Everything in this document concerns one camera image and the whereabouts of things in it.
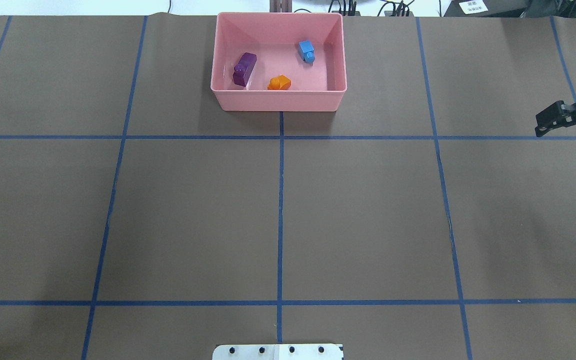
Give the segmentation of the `small blue block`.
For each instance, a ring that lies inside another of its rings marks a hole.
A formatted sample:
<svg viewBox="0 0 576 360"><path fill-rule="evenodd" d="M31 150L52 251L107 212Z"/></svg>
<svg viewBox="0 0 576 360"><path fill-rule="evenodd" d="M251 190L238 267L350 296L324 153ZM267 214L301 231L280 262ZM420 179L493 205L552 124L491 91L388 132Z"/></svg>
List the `small blue block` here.
<svg viewBox="0 0 576 360"><path fill-rule="evenodd" d="M313 64L316 59L313 43L308 39L298 43L298 53L306 64Z"/></svg>

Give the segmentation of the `orange block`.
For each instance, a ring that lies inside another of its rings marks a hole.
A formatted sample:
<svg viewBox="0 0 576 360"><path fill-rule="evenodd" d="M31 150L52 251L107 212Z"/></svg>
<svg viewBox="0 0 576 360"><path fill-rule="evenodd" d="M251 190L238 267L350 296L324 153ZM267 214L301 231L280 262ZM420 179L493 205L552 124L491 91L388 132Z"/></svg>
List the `orange block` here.
<svg viewBox="0 0 576 360"><path fill-rule="evenodd" d="M270 78L267 85L268 91L286 91L291 87L291 79L281 74Z"/></svg>

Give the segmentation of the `purple block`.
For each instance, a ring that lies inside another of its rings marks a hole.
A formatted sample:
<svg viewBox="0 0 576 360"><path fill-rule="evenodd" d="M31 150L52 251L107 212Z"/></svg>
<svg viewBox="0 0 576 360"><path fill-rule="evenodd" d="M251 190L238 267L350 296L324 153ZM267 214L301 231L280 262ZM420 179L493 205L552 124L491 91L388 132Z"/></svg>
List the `purple block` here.
<svg viewBox="0 0 576 360"><path fill-rule="evenodd" d="M258 61L256 54L245 52L233 67L232 80L235 85L246 87Z"/></svg>

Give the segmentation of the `pink plastic box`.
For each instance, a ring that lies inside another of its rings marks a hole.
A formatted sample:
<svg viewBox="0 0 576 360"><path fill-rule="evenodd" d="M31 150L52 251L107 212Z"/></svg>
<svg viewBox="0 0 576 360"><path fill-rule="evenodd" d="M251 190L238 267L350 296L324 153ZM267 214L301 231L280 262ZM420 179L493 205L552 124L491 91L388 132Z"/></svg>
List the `pink plastic box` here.
<svg viewBox="0 0 576 360"><path fill-rule="evenodd" d="M345 32L339 13L220 13L215 21L210 88L224 111L335 112L348 89ZM313 43L304 63L298 43ZM257 55L246 87L233 70L243 53ZM285 75L290 89L267 89Z"/></svg>

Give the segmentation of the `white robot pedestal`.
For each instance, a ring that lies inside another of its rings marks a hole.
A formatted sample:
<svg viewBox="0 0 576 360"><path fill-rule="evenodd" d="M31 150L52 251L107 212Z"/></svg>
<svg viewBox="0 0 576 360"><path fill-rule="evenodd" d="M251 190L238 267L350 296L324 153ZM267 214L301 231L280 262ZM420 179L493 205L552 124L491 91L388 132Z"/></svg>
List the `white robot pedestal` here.
<svg viewBox="0 0 576 360"><path fill-rule="evenodd" d="M343 360L342 344L222 344L215 347L213 360Z"/></svg>

